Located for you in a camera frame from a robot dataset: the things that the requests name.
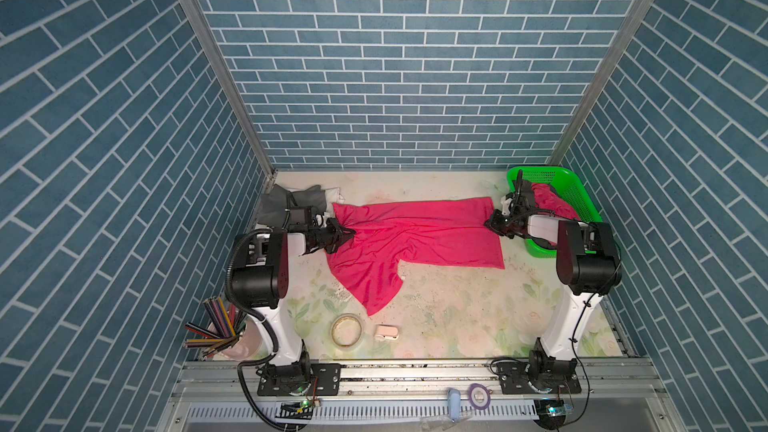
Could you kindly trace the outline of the green plastic basket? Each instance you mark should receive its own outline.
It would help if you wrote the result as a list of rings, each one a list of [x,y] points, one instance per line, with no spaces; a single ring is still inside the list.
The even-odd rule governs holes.
[[[531,238],[525,239],[531,255],[577,258],[601,253],[600,233],[610,229],[574,172],[562,167],[518,166],[508,172],[507,179],[510,192],[532,183],[550,184],[579,215],[578,220],[570,220],[536,206],[536,214],[528,222]]]

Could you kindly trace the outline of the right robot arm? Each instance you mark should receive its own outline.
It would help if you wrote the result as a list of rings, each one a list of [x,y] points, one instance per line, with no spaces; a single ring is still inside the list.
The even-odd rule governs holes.
[[[530,382],[543,375],[573,377],[578,344],[590,316],[621,281],[621,260],[611,226],[584,221],[552,186],[523,178],[485,226],[502,237],[521,237],[554,248],[560,300],[552,321],[529,352],[527,375]]]

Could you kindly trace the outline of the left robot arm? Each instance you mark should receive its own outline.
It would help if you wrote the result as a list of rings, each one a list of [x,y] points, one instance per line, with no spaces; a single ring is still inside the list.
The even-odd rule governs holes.
[[[225,295],[270,347],[265,371],[279,378],[311,377],[309,354],[280,305],[289,288],[289,259],[320,250],[336,253],[356,232],[313,207],[287,209],[275,225],[236,238],[226,268]]]

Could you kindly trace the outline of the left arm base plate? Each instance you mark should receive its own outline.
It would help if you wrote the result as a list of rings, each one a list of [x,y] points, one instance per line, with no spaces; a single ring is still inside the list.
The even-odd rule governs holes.
[[[337,396],[341,376],[338,363],[265,365],[259,372],[257,394],[261,397]]]

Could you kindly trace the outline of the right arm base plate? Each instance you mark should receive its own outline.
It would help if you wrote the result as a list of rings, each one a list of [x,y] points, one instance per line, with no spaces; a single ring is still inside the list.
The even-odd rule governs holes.
[[[527,362],[501,359],[490,364],[489,369],[497,376],[501,391],[505,395],[575,395],[582,392],[576,374],[540,372],[537,377],[531,378],[529,366]]]

